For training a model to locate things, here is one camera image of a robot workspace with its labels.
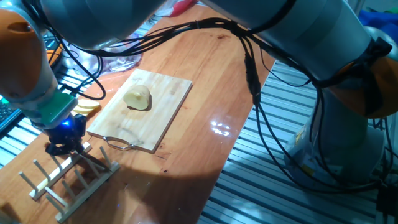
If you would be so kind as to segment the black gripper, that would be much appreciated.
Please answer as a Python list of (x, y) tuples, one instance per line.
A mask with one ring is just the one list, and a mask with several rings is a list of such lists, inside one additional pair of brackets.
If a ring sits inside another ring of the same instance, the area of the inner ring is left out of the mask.
[(87, 117), (82, 114), (70, 115), (58, 126), (46, 129), (45, 134), (50, 141), (45, 147), (46, 153), (51, 156), (62, 156), (72, 151), (83, 152), (82, 137), (86, 131), (86, 120)]

